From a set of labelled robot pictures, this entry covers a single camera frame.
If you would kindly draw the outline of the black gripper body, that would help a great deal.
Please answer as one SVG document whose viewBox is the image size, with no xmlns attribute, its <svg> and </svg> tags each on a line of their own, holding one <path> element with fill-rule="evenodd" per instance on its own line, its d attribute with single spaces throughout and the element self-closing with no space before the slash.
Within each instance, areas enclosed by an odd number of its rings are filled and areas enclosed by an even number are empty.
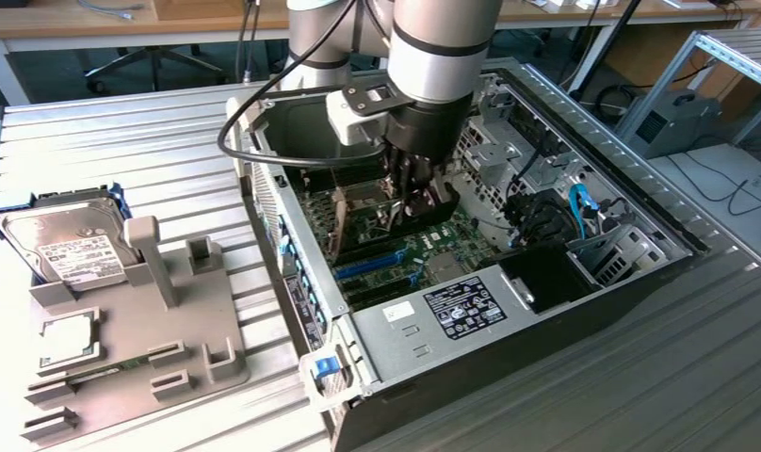
<svg viewBox="0 0 761 452">
<path fill-rule="evenodd" d="M 467 95 L 447 104 L 415 102 L 391 110 L 387 141 L 405 153 L 443 164 L 452 153 L 465 126 L 472 104 Z"/>
</svg>

